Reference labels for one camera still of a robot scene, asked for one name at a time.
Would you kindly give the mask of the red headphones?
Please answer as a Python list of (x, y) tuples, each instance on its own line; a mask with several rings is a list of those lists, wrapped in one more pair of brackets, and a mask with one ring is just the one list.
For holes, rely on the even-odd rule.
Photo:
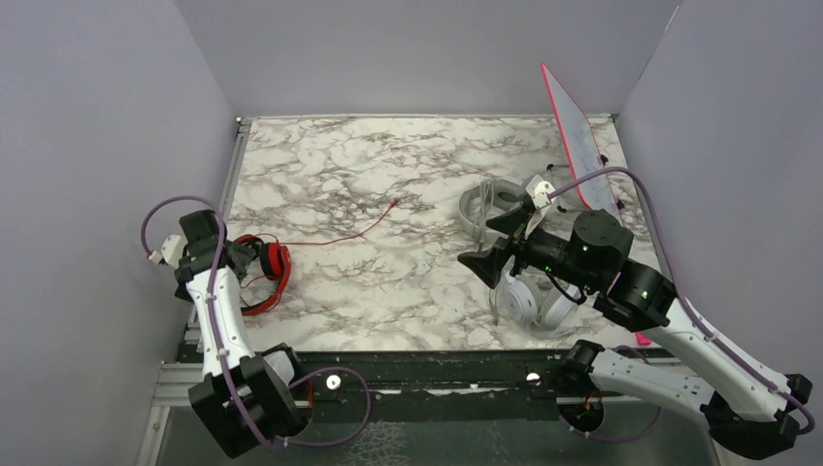
[(243, 316), (259, 316), (273, 310), (288, 285), (292, 272), (292, 259), (288, 246), (275, 238), (273, 243), (264, 242), (258, 235), (245, 234), (235, 240), (236, 244), (250, 248), (252, 257), (260, 264), (262, 276), (276, 284), (272, 294), (257, 304), (246, 304), (241, 300)]

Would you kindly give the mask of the white gaming headset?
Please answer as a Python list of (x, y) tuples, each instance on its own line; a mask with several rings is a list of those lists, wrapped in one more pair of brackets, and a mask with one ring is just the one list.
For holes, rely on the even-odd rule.
[(559, 335), (564, 320), (575, 311), (581, 294), (556, 279), (540, 283), (526, 274), (514, 276), (507, 266), (489, 290), (488, 305), (494, 325), (501, 320), (515, 323), (540, 340)]

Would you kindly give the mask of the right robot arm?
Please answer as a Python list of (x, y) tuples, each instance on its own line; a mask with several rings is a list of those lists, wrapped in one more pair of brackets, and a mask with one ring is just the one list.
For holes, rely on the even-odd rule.
[(792, 417), (812, 391), (800, 374), (769, 369), (726, 341), (675, 285), (657, 270), (630, 258), (632, 232), (604, 210), (579, 214), (569, 238), (529, 230), (531, 202), (488, 221), (499, 232), (483, 251), (458, 261), (482, 282), (496, 286), (505, 275), (538, 269), (584, 296), (607, 320), (640, 332), (690, 369), (689, 375), (639, 364), (594, 342), (576, 342), (560, 369), (562, 386), (574, 395), (618, 392), (693, 419), (712, 440), (748, 459), (791, 449), (808, 432)]

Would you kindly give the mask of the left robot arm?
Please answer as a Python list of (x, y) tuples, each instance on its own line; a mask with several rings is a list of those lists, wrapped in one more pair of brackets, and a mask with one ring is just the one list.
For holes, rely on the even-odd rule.
[(193, 303), (201, 323), (203, 379), (188, 400), (230, 458), (308, 424), (295, 396), (305, 385), (295, 351), (279, 344), (267, 353), (251, 348), (241, 303), (240, 277), (259, 249), (226, 239), (213, 210), (179, 220), (185, 245), (175, 270), (176, 294)]

